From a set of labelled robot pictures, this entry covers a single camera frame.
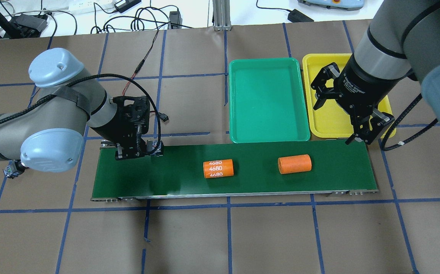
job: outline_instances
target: red wire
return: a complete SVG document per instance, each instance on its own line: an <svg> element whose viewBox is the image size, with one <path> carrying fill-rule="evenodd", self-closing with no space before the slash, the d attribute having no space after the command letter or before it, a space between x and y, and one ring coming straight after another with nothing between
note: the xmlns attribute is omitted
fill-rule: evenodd
<svg viewBox="0 0 440 274"><path fill-rule="evenodd" d="M137 73L134 73L134 74L132 74L132 76L130 78L133 79L136 75L137 75ZM127 82L126 83L126 87L122 91L122 96L124 96L126 94L126 91L127 91L128 87L129 87L129 85L130 85L130 82Z"/></svg>

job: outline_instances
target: orange cylinder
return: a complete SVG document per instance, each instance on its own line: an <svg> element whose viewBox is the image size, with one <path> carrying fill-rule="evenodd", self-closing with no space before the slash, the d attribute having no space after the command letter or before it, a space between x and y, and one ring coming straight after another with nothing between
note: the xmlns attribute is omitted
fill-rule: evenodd
<svg viewBox="0 0 440 274"><path fill-rule="evenodd" d="M308 154L280 157L277 166L281 174L310 171L312 168L311 158Z"/></svg>
<svg viewBox="0 0 440 274"><path fill-rule="evenodd" d="M206 179L233 176L234 162L232 159L203 162L203 175Z"/></svg>

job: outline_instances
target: power strip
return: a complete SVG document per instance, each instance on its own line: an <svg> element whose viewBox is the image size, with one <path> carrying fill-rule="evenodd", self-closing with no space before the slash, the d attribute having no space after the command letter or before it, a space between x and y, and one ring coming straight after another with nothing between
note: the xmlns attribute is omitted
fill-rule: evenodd
<svg viewBox="0 0 440 274"><path fill-rule="evenodd" d="M72 0L69 3L69 12L72 14L82 14L93 12L95 9L93 8L93 3L97 3L103 9L112 9L115 8L115 0Z"/></svg>

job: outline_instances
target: metal bracket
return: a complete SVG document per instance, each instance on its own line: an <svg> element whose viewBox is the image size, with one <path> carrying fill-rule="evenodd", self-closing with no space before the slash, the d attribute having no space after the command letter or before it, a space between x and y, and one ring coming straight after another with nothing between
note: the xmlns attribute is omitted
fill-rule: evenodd
<svg viewBox="0 0 440 274"><path fill-rule="evenodd" d="M327 197L344 196L345 194L347 194L347 191L333 191L332 193L328 194Z"/></svg>
<svg viewBox="0 0 440 274"><path fill-rule="evenodd" d="M364 193L378 193L378 192L379 192L379 190L377 190L377 189L373 189L373 190L355 189L355 190L349 191L349 195L363 195Z"/></svg>
<svg viewBox="0 0 440 274"><path fill-rule="evenodd" d="M231 30L230 0L213 0L213 29L215 31Z"/></svg>

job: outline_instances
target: green tray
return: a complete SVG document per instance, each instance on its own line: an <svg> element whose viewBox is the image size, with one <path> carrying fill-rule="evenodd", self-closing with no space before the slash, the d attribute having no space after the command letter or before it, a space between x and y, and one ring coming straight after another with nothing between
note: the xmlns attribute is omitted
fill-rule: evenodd
<svg viewBox="0 0 440 274"><path fill-rule="evenodd" d="M164 156L116 161L100 150L92 201L122 198L377 192L364 143L344 140L170 146ZM281 175L277 158L309 154L312 170ZM234 176L203 177L203 161L232 159Z"/></svg>
<svg viewBox="0 0 440 274"><path fill-rule="evenodd" d="M230 139L234 143L310 139L300 63L294 58L230 62Z"/></svg>

